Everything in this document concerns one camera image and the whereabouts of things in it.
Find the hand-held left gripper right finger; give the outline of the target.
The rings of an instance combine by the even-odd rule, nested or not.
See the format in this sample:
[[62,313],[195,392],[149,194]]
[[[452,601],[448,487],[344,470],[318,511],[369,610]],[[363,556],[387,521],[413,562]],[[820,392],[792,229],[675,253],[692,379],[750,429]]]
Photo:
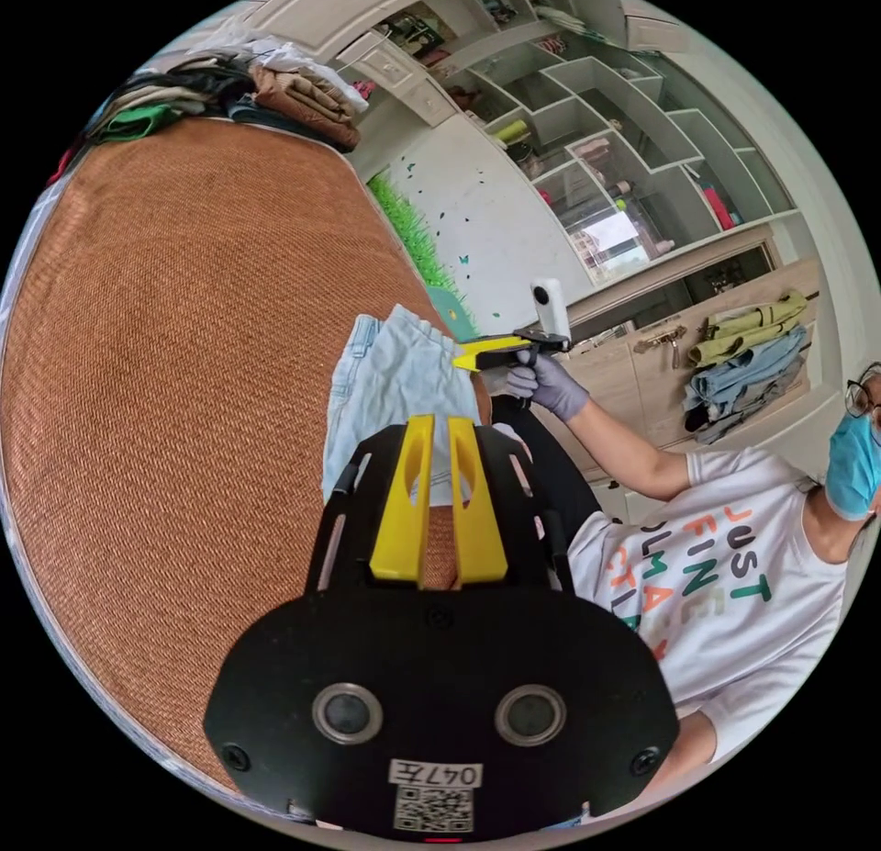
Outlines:
[[502,582],[507,575],[507,557],[480,452],[478,429],[466,418],[451,417],[448,433],[457,582]]

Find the person's right hand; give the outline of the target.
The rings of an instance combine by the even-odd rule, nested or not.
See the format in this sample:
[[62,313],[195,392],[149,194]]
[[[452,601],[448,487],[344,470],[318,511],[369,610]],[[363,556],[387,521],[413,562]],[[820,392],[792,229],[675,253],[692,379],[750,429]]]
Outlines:
[[530,351],[519,350],[516,359],[507,372],[508,395],[539,405],[564,424],[589,403],[590,393],[553,357],[542,353],[532,357]]

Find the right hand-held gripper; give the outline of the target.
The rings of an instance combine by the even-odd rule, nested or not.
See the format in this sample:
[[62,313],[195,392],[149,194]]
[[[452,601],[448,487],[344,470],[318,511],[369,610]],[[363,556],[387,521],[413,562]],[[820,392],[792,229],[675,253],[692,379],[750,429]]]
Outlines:
[[517,365],[533,367],[540,355],[567,353],[570,348],[571,339],[563,335],[519,329],[468,342],[467,349],[455,355],[452,365],[469,374]]

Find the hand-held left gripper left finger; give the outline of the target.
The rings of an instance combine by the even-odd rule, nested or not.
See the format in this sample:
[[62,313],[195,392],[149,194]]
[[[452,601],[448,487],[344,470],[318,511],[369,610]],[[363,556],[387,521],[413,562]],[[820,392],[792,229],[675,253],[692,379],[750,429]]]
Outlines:
[[369,561],[379,582],[423,582],[433,444],[434,417],[411,417],[403,431]]

